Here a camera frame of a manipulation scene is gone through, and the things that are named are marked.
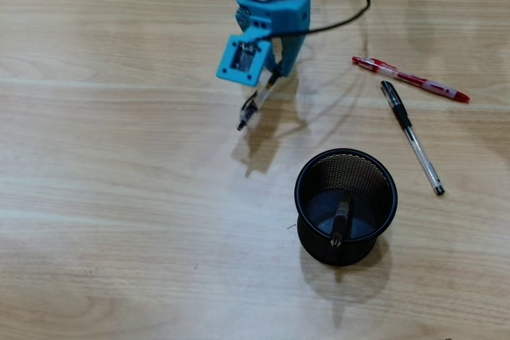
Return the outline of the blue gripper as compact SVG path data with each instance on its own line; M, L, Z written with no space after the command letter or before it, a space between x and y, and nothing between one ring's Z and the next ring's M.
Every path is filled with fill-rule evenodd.
M270 76L288 77L305 40L304 35L294 35L310 26L311 0L237 0L237 4L236 18L245 40L280 39L281 59L267 60L265 69Z

